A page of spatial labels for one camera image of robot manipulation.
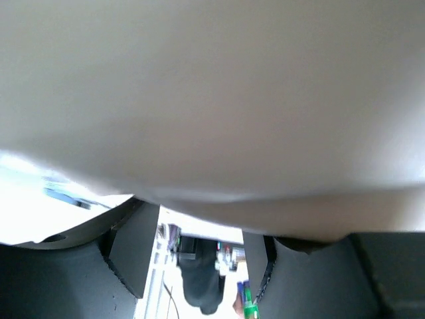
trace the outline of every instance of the opening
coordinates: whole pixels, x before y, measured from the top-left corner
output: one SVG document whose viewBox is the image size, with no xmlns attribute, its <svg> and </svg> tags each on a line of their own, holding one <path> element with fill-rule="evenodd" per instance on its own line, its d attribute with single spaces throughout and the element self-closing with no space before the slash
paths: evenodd
<svg viewBox="0 0 425 319">
<path fill-rule="evenodd" d="M 63 241 L 64 239 L 66 239 L 65 235 L 57 234 L 57 235 L 47 237 L 42 242 L 43 243 L 54 243 L 54 242 L 57 242 L 57 241 Z"/>
<path fill-rule="evenodd" d="M 238 289 L 249 278 L 242 230 L 164 207 L 158 225 L 145 298 L 137 303 L 134 318 L 243 318 L 238 316 L 243 316 Z M 188 257 L 184 265 L 182 256 Z"/>
</svg>

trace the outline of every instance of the white surface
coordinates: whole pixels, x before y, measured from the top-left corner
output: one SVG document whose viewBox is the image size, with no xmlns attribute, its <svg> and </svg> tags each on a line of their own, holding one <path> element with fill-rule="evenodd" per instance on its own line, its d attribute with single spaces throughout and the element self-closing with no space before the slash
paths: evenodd
<svg viewBox="0 0 425 319">
<path fill-rule="evenodd" d="M 424 20 L 423 0 L 2 1 L 0 148 L 256 231 L 417 229 L 382 197 L 349 218 L 268 200 L 424 183 Z"/>
<path fill-rule="evenodd" d="M 16 245 L 61 233 L 103 213 L 43 195 L 34 189 L 0 185 L 0 243 Z"/>
<path fill-rule="evenodd" d="M 244 243 L 242 231 L 239 228 L 203 221 L 176 211 L 170 211 L 164 207 L 161 210 L 163 211 L 163 214 L 160 215 L 161 221 L 179 226 L 182 235 L 192 235 L 228 243 Z"/>
</svg>

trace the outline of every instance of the white curved panel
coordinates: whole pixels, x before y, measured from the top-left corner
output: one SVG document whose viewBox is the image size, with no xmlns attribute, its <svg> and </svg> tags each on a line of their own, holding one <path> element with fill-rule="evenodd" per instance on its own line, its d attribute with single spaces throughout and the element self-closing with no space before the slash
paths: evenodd
<svg viewBox="0 0 425 319">
<path fill-rule="evenodd" d="M 0 15 L 0 148 L 77 179 L 220 210 L 425 180 L 423 1 L 4 1 Z"/>
</svg>

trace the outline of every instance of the bright light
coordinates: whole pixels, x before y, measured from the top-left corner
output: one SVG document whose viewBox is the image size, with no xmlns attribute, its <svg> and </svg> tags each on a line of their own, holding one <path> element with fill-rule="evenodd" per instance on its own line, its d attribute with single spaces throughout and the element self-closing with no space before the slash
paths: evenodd
<svg viewBox="0 0 425 319">
<path fill-rule="evenodd" d="M 40 170 L 32 163 L 9 154 L 0 157 L 0 165 L 23 173 L 34 175 L 40 173 Z"/>
</svg>

